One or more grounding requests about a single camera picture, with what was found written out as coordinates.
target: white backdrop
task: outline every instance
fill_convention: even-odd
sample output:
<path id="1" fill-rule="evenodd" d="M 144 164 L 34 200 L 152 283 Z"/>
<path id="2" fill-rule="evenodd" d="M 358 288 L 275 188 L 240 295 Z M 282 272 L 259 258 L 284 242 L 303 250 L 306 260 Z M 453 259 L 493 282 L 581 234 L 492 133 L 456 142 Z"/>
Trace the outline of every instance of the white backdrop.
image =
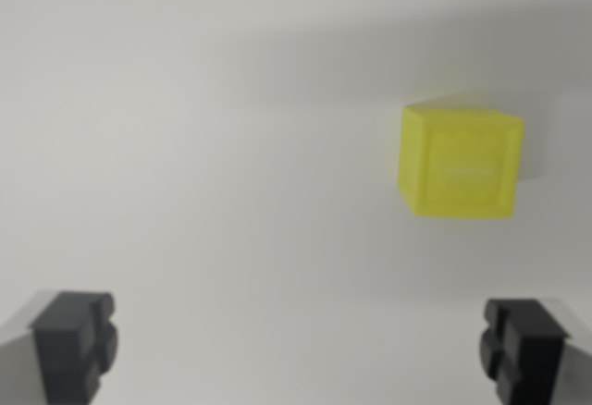
<path id="1" fill-rule="evenodd" d="M 0 21 L 0 317 L 112 291 L 95 403 L 494 405 L 487 298 L 592 319 L 592 0 L 0 0 Z M 449 93 L 525 117 L 513 219 L 398 196 L 399 110 Z"/>

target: white surface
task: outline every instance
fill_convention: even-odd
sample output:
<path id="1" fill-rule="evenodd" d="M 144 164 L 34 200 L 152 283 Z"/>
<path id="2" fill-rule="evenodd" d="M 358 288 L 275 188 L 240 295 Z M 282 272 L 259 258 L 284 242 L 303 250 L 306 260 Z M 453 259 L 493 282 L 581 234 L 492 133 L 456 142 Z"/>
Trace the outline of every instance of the white surface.
<path id="1" fill-rule="evenodd" d="M 592 333 L 562 301 L 544 301 L 545 309 L 557 320 L 569 338 L 553 390 L 553 405 L 581 405 L 592 400 Z"/>
<path id="2" fill-rule="evenodd" d="M 0 0 L 0 18 L 0 313 L 113 291 L 97 404 L 493 405 L 486 298 L 592 317 L 590 0 Z M 475 90 L 526 117 L 515 217 L 410 216 L 398 108 Z"/>
<path id="3" fill-rule="evenodd" d="M 0 327 L 0 403 L 46 405 L 35 336 L 35 318 L 56 298 L 53 291 L 35 293 Z"/>

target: cube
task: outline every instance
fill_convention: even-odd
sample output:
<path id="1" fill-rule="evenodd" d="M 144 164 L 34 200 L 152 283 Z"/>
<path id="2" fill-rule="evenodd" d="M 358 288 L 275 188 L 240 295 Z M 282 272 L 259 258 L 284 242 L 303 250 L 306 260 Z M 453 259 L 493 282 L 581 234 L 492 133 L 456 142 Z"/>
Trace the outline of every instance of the cube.
<path id="1" fill-rule="evenodd" d="M 416 215 L 510 217 L 524 121 L 467 107 L 403 109 L 398 184 Z"/>

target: block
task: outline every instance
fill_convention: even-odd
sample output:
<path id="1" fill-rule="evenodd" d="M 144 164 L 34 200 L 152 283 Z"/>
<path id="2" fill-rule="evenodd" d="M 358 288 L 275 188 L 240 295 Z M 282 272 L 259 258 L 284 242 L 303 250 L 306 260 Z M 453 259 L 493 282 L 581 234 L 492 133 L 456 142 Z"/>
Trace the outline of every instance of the block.
<path id="1" fill-rule="evenodd" d="M 498 111 L 402 111 L 399 190 L 416 215 L 510 217 L 524 121 Z"/>

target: table surface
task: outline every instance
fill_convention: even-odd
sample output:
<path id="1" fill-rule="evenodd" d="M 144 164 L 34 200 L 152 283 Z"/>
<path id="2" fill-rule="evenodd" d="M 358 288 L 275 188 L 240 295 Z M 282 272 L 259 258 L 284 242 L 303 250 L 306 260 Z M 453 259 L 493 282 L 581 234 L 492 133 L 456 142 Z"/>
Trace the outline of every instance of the table surface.
<path id="1" fill-rule="evenodd" d="M 110 290 L 95 403 L 497 402 L 485 300 L 592 270 L 591 0 L 0 0 L 0 317 Z M 525 118 L 515 215 L 409 214 L 400 109 Z"/>

